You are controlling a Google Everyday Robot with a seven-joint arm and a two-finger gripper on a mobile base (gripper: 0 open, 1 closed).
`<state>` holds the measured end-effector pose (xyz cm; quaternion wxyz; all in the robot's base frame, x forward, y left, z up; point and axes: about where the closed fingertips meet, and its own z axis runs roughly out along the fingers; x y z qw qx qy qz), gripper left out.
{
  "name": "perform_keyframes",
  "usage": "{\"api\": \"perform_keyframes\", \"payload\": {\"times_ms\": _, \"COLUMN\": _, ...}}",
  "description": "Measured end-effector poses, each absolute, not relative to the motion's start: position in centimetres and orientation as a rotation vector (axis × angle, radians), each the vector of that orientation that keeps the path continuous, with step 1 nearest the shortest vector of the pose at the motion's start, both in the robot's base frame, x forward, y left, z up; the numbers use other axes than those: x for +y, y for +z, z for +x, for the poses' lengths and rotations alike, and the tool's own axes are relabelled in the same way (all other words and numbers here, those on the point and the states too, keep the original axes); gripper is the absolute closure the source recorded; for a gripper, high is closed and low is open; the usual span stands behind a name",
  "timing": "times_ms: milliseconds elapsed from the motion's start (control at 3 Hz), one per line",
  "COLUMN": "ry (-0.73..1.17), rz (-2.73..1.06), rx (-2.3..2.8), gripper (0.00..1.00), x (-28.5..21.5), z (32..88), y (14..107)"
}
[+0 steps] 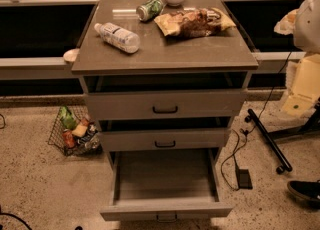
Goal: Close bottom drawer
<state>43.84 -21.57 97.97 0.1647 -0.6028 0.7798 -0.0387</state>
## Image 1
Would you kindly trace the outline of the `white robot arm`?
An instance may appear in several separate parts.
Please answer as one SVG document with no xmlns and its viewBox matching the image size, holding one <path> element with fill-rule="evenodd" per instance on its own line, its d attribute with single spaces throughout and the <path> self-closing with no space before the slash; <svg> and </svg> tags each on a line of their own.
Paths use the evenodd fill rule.
<svg viewBox="0 0 320 230">
<path fill-rule="evenodd" d="M 304 0 L 298 9 L 287 13 L 274 27 L 282 35 L 293 35 L 294 46 L 305 52 L 298 63 L 286 69 L 287 91 L 281 110 L 300 117 L 320 97 L 320 0 Z"/>
</svg>

